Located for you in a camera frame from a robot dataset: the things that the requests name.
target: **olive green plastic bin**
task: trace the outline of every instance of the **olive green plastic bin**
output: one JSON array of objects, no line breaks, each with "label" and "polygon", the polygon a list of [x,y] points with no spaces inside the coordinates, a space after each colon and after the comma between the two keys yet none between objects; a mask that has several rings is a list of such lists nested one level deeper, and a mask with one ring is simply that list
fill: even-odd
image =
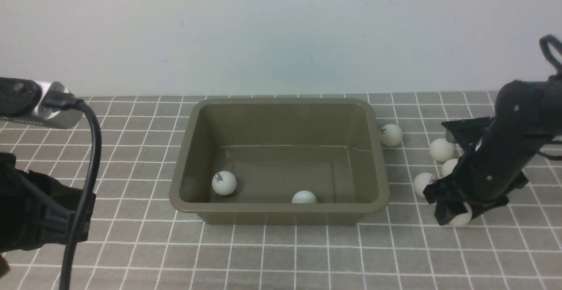
[{"label": "olive green plastic bin", "polygon": [[[170,202],[207,224],[353,225],[389,188],[373,108],[354,98],[219,98],[195,105]],[[237,178],[213,192],[221,170]],[[292,204],[300,190],[317,204]]]}]

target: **gray grid mat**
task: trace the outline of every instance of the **gray grid mat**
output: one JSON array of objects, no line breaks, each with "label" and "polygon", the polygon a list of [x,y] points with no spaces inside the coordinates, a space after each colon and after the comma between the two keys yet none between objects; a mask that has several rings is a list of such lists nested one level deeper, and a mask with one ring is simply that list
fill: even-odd
[{"label": "gray grid mat", "polygon": [[[462,228],[439,227],[414,194],[420,172],[440,172],[429,142],[447,119],[493,113],[494,93],[339,94],[362,98],[403,142],[385,148],[388,207],[357,227],[207,226],[167,200],[191,109],[205,97],[90,98],[104,151],[90,240],[79,244],[73,289],[562,289],[562,164],[534,158],[531,184],[509,207]],[[90,130],[0,123],[0,151],[18,168],[81,187]],[[556,148],[552,153],[561,152]],[[6,254],[0,289],[56,289],[63,247]]]}]

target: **white wall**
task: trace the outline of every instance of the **white wall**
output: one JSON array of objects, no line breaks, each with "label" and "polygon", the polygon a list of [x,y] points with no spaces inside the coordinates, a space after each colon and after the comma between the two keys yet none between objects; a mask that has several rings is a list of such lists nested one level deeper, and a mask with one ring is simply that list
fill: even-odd
[{"label": "white wall", "polygon": [[498,88],[552,73],[562,0],[0,0],[0,76],[77,94]]}]

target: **screw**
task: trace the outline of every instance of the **screw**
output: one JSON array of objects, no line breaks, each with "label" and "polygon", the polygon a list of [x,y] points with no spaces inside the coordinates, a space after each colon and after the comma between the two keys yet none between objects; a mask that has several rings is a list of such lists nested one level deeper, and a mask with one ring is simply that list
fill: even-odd
[{"label": "screw", "polygon": [[15,92],[21,92],[24,88],[25,88],[25,86],[21,82],[18,82],[17,84],[14,84],[14,91]]}]

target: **ping pong ball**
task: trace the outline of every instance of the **ping pong ball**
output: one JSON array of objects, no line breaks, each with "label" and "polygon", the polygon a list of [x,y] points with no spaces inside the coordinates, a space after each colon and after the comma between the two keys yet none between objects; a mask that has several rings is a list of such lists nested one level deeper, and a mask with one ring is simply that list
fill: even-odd
[{"label": "ping pong ball", "polygon": [[307,190],[302,190],[293,196],[292,203],[318,203],[316,196]]},{"label": "ping pong ball", "polygon": [[423,190],[429,185],[433,184],[437,180],[437,177],[430,172],[422,172],[414,178],[414,191],[418,196],[425,198]]},{"label": "ping pong ball", "polygon": [[451,226],[463,226],[468,224],[468,222],[470,222],[470,220],[472,220],[472,208],[470,207],[470,205],[468,203],[464,203],[464,206],[466,208],[466,210],[468,212],[463,213],[463,214],[459,214],[458,216],[455,216],[451,222],[449,222],[449,225]]},{"label": "ping pong ball", "polygon": [[236,177],[230,171],[219,171],[213,176],[213,191],[220,196],[228,196],[236,190]]},{"label": "ping pong ball", "polygon": [[434,160],[438,162],[446,162],[453,158],[455,154],[455,146],[447,142],[444,138],[438,138],[431,142],[429,146],[429,154]]},{"label": "ping pong ball", "polygon": [[402,141],[402,129],[395,124],[386,124],[381,128],[381,143],[385,146],[393,147]]},{"label": "ping pong ball", "polygon": [[441,167],[441,174],[442,176],[446,177],[452,174],[453,169],[455,169],[456,164],[458,163],[458,159],[453,158],[444,162],[443,166]]}]

